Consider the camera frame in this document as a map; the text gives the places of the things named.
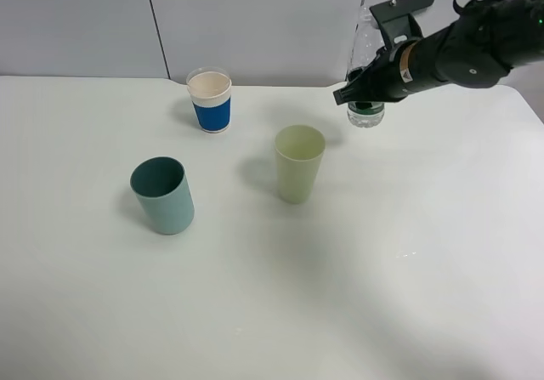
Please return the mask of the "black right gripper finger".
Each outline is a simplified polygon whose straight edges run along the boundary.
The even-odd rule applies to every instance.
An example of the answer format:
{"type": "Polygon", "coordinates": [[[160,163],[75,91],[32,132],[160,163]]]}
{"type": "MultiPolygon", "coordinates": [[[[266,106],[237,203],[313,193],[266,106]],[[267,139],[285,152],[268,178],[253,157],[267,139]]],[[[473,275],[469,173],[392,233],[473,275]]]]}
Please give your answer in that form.
{"type": "Polygon", "coordinates": [[[333,92],[337,105],[347,103],[381,103],[380,86],[377,85],[377,70],[381,57],[376,56],[371,63],[361,66],[348,74],[348,82],[333,92]]]}

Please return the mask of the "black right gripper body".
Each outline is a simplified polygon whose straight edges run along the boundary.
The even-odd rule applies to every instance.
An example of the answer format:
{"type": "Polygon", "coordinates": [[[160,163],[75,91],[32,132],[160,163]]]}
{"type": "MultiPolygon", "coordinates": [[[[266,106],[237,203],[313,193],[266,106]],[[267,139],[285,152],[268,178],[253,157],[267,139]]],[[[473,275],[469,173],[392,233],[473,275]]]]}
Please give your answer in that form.
{"type": "Polygon", "coordinates": [[[411,94],[441,87],[446,80],[436,68],[442,41],[423,38],[384,52],[371,67],[371,97],[397,102],[411,94]]]}

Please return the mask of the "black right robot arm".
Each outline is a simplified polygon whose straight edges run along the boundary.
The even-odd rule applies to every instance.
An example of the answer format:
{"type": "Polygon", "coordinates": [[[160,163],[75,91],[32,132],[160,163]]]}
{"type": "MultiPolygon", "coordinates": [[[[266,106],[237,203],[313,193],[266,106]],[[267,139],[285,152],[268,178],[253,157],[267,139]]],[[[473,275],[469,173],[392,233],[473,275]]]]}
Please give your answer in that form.
{"type": "Polygon", "coordinates": [[[412,16],[434,0],[391,0],[371,7],[384,45],[334,92],[338,105],[396,103],[410,94],[455,84],[491,88],[511,70],[543,59],[543,0],[470,0],[458,18],[423,37],[412,16]]]}

